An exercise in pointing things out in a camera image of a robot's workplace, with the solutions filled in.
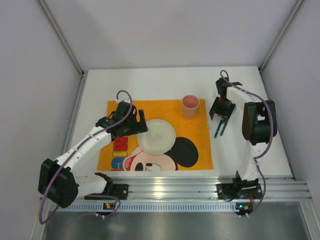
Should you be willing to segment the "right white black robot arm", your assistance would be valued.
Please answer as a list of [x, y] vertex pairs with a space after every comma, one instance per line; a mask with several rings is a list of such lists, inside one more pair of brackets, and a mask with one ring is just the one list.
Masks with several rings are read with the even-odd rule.
[[261, 158], [264, 157], [277, 135], [276, 106], [273, 100], [264, 100], [255, 93], [246, 91], [240, 82], [229, 82], [228, 78], [219, 78], [215, 82], [218, 97], [210, 110], [211, 119], [220, 117], [214, 137], [223, 135], [232, 113], [242, 111], [241, 132], [245, 139], [245, 149], [241, 165], [232, 179], [238, 189], [246, 184], [257, 184]]

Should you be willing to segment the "orange Mickey Mouse placemat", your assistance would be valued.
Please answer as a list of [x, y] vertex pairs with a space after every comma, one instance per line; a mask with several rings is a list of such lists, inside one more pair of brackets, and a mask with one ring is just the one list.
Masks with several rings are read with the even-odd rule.
[[198, 171], [212, 170], [211, 140], [206, 102], [199, 100], [199, 107], [192, 119], [183, 117], [183, 105], [175, 100], [136, 100], [146, 120], [160, 119], [170, 123], [175, 130], [175, 143], [165, 153], [152, 155], [142, 150], [137, 136], [118, 137], [99, 154], [99, 171]]

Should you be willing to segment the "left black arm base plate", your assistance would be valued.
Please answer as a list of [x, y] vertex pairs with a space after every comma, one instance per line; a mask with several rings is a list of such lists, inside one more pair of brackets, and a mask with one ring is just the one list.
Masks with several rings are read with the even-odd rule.
[[128, 184], [108, 183], [101, 193], [92, 193], [84, 197], [85, 200], [126, 200], [129, 194]]

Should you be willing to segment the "silver fork teal handle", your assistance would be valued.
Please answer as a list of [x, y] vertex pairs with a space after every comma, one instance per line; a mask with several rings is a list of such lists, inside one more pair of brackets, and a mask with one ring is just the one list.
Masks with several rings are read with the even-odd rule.
[[224, 134], [224, 131], [227, 127], [228, 124], [228, 119], [227, 118], [222, 118], [219, 122], [219, 126], [218, 126], [218, 135], [222, 136]]

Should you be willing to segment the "pink plastic cup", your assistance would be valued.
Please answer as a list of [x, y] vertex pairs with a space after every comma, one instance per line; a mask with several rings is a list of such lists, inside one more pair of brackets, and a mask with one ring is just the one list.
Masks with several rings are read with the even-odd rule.
[[200, 105], [200, 100], [194, 95], [186, 95], [182, 99], [182, 114], [183, 117], [187, 120], [192, 119], [198, 110]]

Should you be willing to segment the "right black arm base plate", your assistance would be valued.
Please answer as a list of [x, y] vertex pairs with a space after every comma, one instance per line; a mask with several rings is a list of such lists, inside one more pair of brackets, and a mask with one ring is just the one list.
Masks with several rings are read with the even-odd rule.
[[259, 183], [245, 184], [244, 187], [237, 188], [232, 183], [220, 183], [216, 185], [219, 200], [231, 202], [232, 200], [261, 199], [263, 191]]

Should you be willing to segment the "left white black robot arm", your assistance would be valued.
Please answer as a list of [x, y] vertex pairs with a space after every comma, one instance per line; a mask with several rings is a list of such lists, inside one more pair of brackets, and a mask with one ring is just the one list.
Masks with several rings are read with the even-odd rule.
[[93, 176], [76, 177], [74, 169], [84, 166], [117, 138], [147, 131], [144, 111], [128, 102], [119, 102], [112, 115], [100, 118], [73, 148], [55, 160], [48, 158], [42, 163], [38, 191], [61, 208], [67, 208], [75, 199], [89, 195], [107, 197], [112, 190], [110, 177], [100, 172]]

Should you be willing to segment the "cream round plate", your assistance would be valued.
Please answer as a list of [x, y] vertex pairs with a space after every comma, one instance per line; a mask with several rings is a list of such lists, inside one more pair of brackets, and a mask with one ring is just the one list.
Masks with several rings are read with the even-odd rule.
[[167, 121], [151, 119], [146, 122], [148, 130], [137, 134], [138, 146], [143, 152], [161, 155], [169, 151], [176, 141], [176, 131]]

